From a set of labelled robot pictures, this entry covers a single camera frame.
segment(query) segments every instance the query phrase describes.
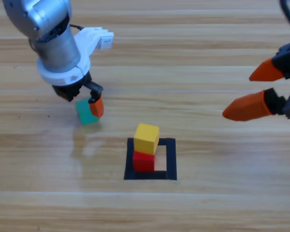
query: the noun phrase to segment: wooden table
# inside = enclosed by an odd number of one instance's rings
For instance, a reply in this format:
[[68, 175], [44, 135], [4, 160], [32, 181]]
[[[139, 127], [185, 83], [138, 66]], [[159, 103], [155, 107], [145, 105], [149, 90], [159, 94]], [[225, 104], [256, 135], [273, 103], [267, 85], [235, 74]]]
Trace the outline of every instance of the wooden table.
[[[72, 5], [72, 23], [115, 33], [92, 56], [105, 114], [86, 127], [0, 0], [0, 232], [290, 232], [290, 120], [222, 117], [248, 93], [290, 92], [290, 80], [248, 79], [290, 42], [278, 1]], [[139, 123], [176, 139], [178, 181], [123, 180]]]

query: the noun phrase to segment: red cube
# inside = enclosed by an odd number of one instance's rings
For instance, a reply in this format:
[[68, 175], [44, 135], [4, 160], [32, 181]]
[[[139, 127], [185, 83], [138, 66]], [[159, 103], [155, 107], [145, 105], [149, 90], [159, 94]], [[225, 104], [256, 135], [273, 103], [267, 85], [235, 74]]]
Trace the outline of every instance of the red cube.
[[136, 172], [153, 172], [155, 170], [156, 155], [133, 152], [133, 169]]

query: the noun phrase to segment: yellow cube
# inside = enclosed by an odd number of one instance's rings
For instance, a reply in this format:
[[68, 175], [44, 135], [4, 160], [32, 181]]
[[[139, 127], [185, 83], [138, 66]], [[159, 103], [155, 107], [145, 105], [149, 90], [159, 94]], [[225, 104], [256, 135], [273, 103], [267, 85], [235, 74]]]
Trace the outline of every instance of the yellow cube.
[[139, 124], [134, 135], [134, 151], [155, 155], [159, 142], [159, 127]]

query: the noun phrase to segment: wooden block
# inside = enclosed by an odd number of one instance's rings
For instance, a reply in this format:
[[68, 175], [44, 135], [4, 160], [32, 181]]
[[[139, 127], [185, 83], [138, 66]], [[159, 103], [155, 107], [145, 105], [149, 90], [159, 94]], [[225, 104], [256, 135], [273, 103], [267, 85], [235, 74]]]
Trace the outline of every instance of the wooden block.
[[92, 115], [88, 99], [89, 98], [80, 99], [75, 103], [78, 117], [83, 125], [99, 121], [97, 117]]
[[133, 169], [136, 172], [153, 172], [155, 170], [156, 156], [134, 151]]
[[154, 156], [159, 142], [159, 127], [139, 124], [134, 135], [134, 150]]

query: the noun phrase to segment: black square outline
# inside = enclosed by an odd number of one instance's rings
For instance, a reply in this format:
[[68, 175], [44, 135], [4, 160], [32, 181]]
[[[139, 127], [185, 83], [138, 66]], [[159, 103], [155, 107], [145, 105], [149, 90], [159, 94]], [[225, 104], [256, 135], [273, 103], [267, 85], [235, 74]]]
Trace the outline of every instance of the black square outline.
[[132, 163], [134, 152], [133, 138], [128, 138], [124, 180], [177, 180], [175, 139], [161, 138], [158, 146], [166, 146], [166, 171], [135, 172]]

